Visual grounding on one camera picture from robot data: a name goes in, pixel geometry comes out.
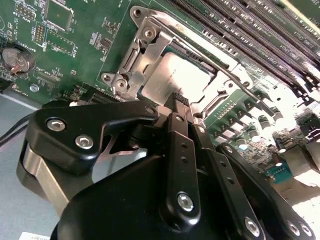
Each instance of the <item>black metal bracket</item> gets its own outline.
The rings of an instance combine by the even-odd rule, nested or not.
[[[315,239],[315,234],[292,207],[271,187],[252,166],[229,144],[217,151],[225,155],[241,181],[241,187],[259,214],[259,220],[274,239]]]
[[[50,180],[55,183],[51,186],[59,196],[72,189],[68,179],[89,182],[86,176],[104,149],[149,150],[147,157],[114,176],[77,186],[78,193],[73,189],[64,201],[66,206],[60,206],[63,213],[56,228],[59,240],[66,231],[68,239],[100,239],[106,225],[97,223],[99,231],[92,237],[88,232],[92,228],[85,219],[101,221],[106,215],[123,219],[127,213],[132,214],[129,218],[141,217],[133,220],[131,229],[142,238],[154,231],[163,234],[157,239],[189,239],[188,233],[206,238],[212,229],[219,229],[218,235],[228,239],[315,239],[308,224],[235,149],[228,144],[215,149],[206,130],[193,123],[185,98],[173,94],[165,106],[171,108],[165,117],[159,117],[156,109],[142,101],[47,108],[32,116],[26,135],[28,151],[21,156],[27,161],[21,164],[27,163],[33,171],[32,158],[37,158],[37,168],[31,174],[40,180],[41,187],[46,187],[49,181],[45,174],[39,175],[39,170],[50,173],[56,179]],[[83,143],[77,142],[79,136],[85,136]],[[118,184],[125,191],[117,189]],[[46,189],[44,193],[48,196],[51,192]],[[48,199],[52,201],[55,196],[53,192]],[[211,221],[217,223],[215,217],[219,227],[211,226]],[[141,224],[144,218],[155,225]],[[119,231],[113,227],[118,229],[114,233],[117,237],[126,236],[122,228]],[[143,235],[140,231],[145,227],[148,230]]]
[[[104,136],[138,123],[151,124],[158,117],[153,107],[140,101],[46,108],[30,118],[26,140],[39,156],[65,171],[83,174],[92,169],[102,152]],[[79,147],[79,136],[86,136],[84,144],[92,146]]]

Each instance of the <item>green circuit board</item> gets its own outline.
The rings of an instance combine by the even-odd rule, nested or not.
[[[28,49],[34,56],[36,66],[28,74],[12,75],[0,60],[0,78],[14,82],[12,89],[41,104],[51,100],[69,100],[75,86],[87,84],[102,92],[111,94],[110,88],[101,80],[104,72],[116,73],[136,32],[137,26],[130,17],[133,6],[142,6],[166,12],[178,21],[192,28],[199,35],[202,27],[177,10],[168,0],[1,0],[0,7],[0,48],[15,43]],[[190,0],[203,13],[206,8],[198,0]],[[313,6],[308,1],[304,8]],[[319,21],[319,8],[310,18]],[[287,30],[295,31],[290,24]],[[277,38],[270,39],[282,46]],[[212,41],[220,47],[218,39]],[[252,64],[241,54],[226,49],[225,53],[241,63],[252,78],[253,90],[268,93],[278,82],[266,78],[258,65]],[[36,84],[39,91],[30,86]],[[238,110],[244,110],[247,95],[236,90],[206,119],[208,131],[214,131],[235,117]],[[247,156],[262,154],[267,149],[263,144],[250,144]],[[258,165],[269,159],[265,155],[252,162]]]

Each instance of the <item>dimm slot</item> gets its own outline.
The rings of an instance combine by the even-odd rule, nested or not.
[[[283,18],[285,18],[288,22],[290,22],[292,25],[294,25],[294,27],[299,30],[302,31],[302,35],[304,37],[308,36],[308,40],[314,44],[315,46],[317,46],[318,48],[320,48],[320,44],[318,42],[318,38],[319,35],[317,32],[314,32],[314,34],[312,34],[311,32],[309,32],[308,30],[306,30],[302,25],[300,25],[297,20],[291,16],[290,14],[288,14],[286,11],[284,11],[284,9],[282,9],[280,6],[278,6],[275,2],[271,1],[271,0],[264,0],[268,5],[271,6],[272,10],[274,12],[276,12],[278,15],[282,16]]]
[[[239,26],[240,28],[243,28],[247,33],[251,34],[254,38],[259,40],[270,51],[276,53],[276,55],[278,55],[281,59],[283,59],[285,62],[287,62],[296,71],[301,72],[302,74],[306,74],[307,73],[306,69],[304,69],[296,61],[294,61],[292,58],[290,58],[288,55],[286,55],[284,52],[282,52],[277,46],[275,46],[272,42],[270,42],[268,39],[263,37],[260,33],[255,31],[255,29],[252,28],[249,24],[247,24],[246,22],[242,21],[235,13],[231,12],[222,3],[220,3],[217,0],[205,0],[205,2],[207,3],[206,5],[210,5],[210,6],[214,7],[214,8],[216,8],[221,13],[223,13],[225,16],[228,16],[228,17],[232,18],[237,26]]]
[[[281,83],[287,84],[291,88],[299,88],[299,90],[302,93],[305,93],[304,89],[301,86],[288,81],[288,76],[286,76],[282,72],[275,69],[271,64],[269,64],[263,58],[258,56],[254,51],[252,51],[251,49],[249,49],[248,47],[240,43],[236,38],[234,38],[228,32],[223,30],[220,26],[215,24],[211,19],[203,15],[199,10],[197,10],[196,7],[192,6],[191,4],[183,0],[167,0],[167,2],[171,6],[179,10],[180,12],[184,13],[187,17],[194,20],[196,23],[202,26],[205,31],[209,32],[211,35],[220,38],[222,41],[229,40],[229,42],[232,43],[232,44],[229,44],[232,49],[236,50],[238,54],[241,54],[242,56],[244,56],[244,58],[248,62],[251,62],[251,64],[261,69],[262,69],[262,66],[264,66],[263,70],[272,78],[278,80]]]
[[[308,56],[312,61],[320,63],[319,56],[317,56],[313,51],[309,48],[305,47],[297,38],[296,36],[292,35],[288,32],[284,27],[277,24],[275,21],[271,19],[262,9],[260,9],[255,3],[251,2],[250,0],[243,0],[246,3],[246,8],[249,9],[252,13],[261,17],[262,20],[266,23],[269,23],[273,29],[279,32],[284,38],[286,38],[292,45],[296,48],[300,49],[302,53]]]
[[[253,37],[251,37],[249,34],[247,34],[245,31],[243,31],[241,28],[239,28],[238,26],[233,24],[225,16],[223,16],[217,10],[215,10],[210,5],[208,5],[204,0],[198,0],[198,1],[203,6],[205,6],[211,14],[213,14],[215,17],[218,17],[220,20],[223,20],[223,22],[225,24],[227,24],[227,27],[231,28],[231,30],[229,30],[229,33],[232,33],[234,35],[234,37],[236,37],[236,38],[240,37],[240,39],[242,39],[242,41],[246,42],[244,44],[246,44],[253,51],[257,52],[257,54],[259,54],[259,51],[257,49],[260,49],[263,53],[266,53],[268,55],[268,57],[270,58],[270,59],[266,59],[266,60],[269,61],[270,64],[275,66],[279,71],[286,72],[287,74],[289,74],[290,77],[303,78],[301,73],[296,72],[286,62],[284,62],[282,59],[280,59],[278,56],[276,56],[273,52],[269,51],[264,45],[259,43],[257,40],[255,40]]]
[[[294,58],[294,56],[297,56],[299,58],[301,58],[303,61],[308,62],[310,65],[312,66],[317,66],[317,64],[315,64],[310,58],[308,58],[306,55],[304,55],[301,51],[299,51],[295,46],[293,46],[290,42],[288,42],[284,37],[282,37],[280,34],[278,34],[275,30],[273,30],[273,28],[271,28],[268,24],[266,24],[263,20],[261,20],[258,16],[254,15],[252,12],[250,12],[243,4],[241,4],[240,2],[238,2],[237,0],[217,0],[222,2],[222,4],[225,4],[226,6],[228,6],[228,8],[231,9],[238,9],[239,11],[241,11],[242,13],[244,13],[243,15],[249,16],[249,18],[251,18],[254,22],[254,25],[257,25],[259,28],[263,28],[266,32],[268,32],[269,34],[271,34],[272,36],[274,36],[275,38],[277,38],[280,42],[282,42],[283,45],[286,46],[286,49],[283,49],[283,53],[285,53],[287,56],[289,56],[290,58]],[[240,18],[243,21],[247,21],[246,20],[246,16],[241,16],[240,14]]]

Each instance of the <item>capacitor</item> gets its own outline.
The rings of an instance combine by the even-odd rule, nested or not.
[[[242,151],[245,151],[245,150],[247,150],[247,148],[248,148],[247,142],[246,142],[246,140],[243,139],[243,138],[239,138],[239,139],[236,141],[236,144],[237,144],[238,148],[239,148],[240,150],[242,150]]]
[[[36,60],[32,53],[17,44],[5,47],[1,52],[1,56],[5,68],[13,75],[26,74],[36,66]]]
[[[285,118],[284,118],[284,116],[282,115],[281,112],[275,111],[274,112],[274,116],[273,116],[273,120],[275,122],[276,127],[279,130],[282,130],[282,129],[284,129],[286,127]]]
[[[276,152],[273,152],[272,154],[271,154],[271,157],[272,157],[272,162],[273,162],[273,164],[276,166],[276,167],[280,167],[280,166],[282,166],[282,159],[281,159],[281,157],[278,155],[278,153],[276,153]]]
[[[283,144],[283,142],[281,141],[281,139],[280,138],[276,138],[274,140],[274,142],[275,142],[275,146],[278,149],[279,153],[283,154],[286,151],[286,147]]]
[[[259,122],[263,131],[265,132],[271,131],[271,124],[265,116],[260,117]]]
[[[249,130],[249,137],[253,143],[258,143],[261,139],[261,136],[259,135],[258,131],[255,129]]]

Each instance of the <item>metal lever arm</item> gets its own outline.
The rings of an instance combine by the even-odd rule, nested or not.
[[[204,165],[216,197],[222,198],[226,211],[221,218],[231,239],[265,240],[261,227],[228,159],[216,152],[209,135],[196,124],[190,126],[196,144],[198,165]]]
[[[264,181],[258,172],[229,144],[223,143],[217,151],[224,154],[241,181],[256,213],[259,213],[267,232],[274,239],[315,240],[315,234],[306,221]]]

